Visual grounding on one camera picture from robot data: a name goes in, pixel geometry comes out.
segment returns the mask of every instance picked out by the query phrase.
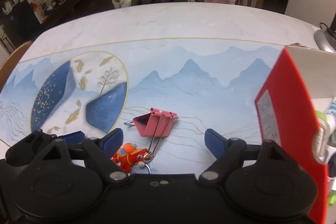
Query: toy horse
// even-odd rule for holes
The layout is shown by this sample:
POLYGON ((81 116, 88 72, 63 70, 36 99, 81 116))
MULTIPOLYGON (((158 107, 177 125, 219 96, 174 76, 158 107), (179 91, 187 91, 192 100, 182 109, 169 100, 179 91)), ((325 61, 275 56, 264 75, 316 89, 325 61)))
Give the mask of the toy horse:
POLYGON ((136 149, 134 144, 126 143, 119 148, 112 157, 112 161, 119 165, 124 172, 129 173, 133 164, 143 162, 147 149, 136 149))

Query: dried grass illustration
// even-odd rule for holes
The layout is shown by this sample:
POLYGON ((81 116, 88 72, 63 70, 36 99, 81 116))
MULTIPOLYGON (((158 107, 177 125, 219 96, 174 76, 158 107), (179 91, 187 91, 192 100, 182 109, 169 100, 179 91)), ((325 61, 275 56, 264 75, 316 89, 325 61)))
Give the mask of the dried grass illustration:
POLYGON ((82 107, 82 103, 80 102, 80 100, 76 102, 76 105, 78 105, 78 108, 70 114, 69 118, 65 121, 66 124, 70 124, 71 122, 75 121, 78 118, 79 111, 81 110, 82 107))
POLYGON ((60 127, 58 127, 58 126, 54 126, 54 127, 50 128, 50 129, 48 129, 47 134, 50 135, 50 134, 53 132, 53 130, 58 131, 58 130, 60 130, 60 129, 61 129, 60 127))
POLYGON ((107 57, 105 59, 103 59, 103 61, 100 63, 100 67, 105 65, 106 63, 109 63, 112 60, 113 56, 107 57))
POLYGON ((87 79, 85 76, 83 76, 80 81, 79 81, 79 86, 82 90, 86 90, 86 84, 87 84, 87 79))
POLYGON ((75 63, 78 63, 77 65, 77 72, 81 72, 84 66, 84 63, 80 60, 75 60, 75 63))
POLYGON ((97 83, 98 85, 102 86, 99 96, 101 96, 105 86, 113 87, 113 85, 117 83, 119 76, 119 71, 114 69, 114 67, 110 67, 109 70, 106 70, 99 78, 100 81, 97 83))

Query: box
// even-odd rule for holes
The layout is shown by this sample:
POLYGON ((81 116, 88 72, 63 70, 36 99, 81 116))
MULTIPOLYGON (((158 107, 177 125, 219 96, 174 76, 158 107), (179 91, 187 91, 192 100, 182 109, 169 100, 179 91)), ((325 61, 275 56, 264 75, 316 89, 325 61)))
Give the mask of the box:
POLYGON ((325 223, 328 166, 316 160, 315 110, 325 112, 336 95, 336 54, 287 46, 255 99, 262 139, 276 141, 315 180, 318 196, 310 218, 325 223))

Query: coffee maker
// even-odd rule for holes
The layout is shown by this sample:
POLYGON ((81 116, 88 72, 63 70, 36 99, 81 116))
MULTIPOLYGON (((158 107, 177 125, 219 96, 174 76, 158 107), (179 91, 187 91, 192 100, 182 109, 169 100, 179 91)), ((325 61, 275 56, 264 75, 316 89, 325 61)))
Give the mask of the coffee maker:
POLYGON ((8 15, 21 0, 0 0, 0 19, 8 15))

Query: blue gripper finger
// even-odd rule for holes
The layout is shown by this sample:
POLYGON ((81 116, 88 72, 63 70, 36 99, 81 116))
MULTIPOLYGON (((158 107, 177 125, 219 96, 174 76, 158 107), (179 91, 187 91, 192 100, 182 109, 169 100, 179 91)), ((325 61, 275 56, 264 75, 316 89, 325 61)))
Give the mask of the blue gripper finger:
POLYGON ((66 144, 76 144, 81 143, 85 139, 85 134, 82 131, 77 131, 63 136, 58 136, 58 138, 65 140, 66 144))
POLYGON ((105 137, 99 139, 98 146, 103 150, 104 154, 110 159, 115 152, 122 146, 124 141, 124 133, 120 128, 116 128, 105 137))
POLYGON ((222 135, 209 128, 205 131, 204 142, 206 147, 210 152, 216 157, 220 158, 221 155, 226 151, 226 143, 228 139, 224 138, 222 135))

